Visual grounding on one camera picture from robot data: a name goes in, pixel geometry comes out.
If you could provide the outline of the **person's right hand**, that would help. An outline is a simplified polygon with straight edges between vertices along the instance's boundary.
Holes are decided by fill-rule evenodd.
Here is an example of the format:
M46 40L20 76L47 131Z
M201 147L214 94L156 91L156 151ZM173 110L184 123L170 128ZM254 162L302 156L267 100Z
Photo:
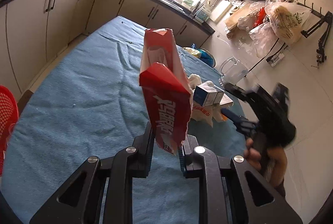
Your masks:
M266 175L266 179L274 188L278 188L283 185L287 169L287 156L285 150L281 146L269 148L267 149L267 156L269 158L269 163L266 171L264 171L264 175ZM251 138L246 139L244 158L257 171L262 170L262 166L260 164L261 154L254 149L253 140Z

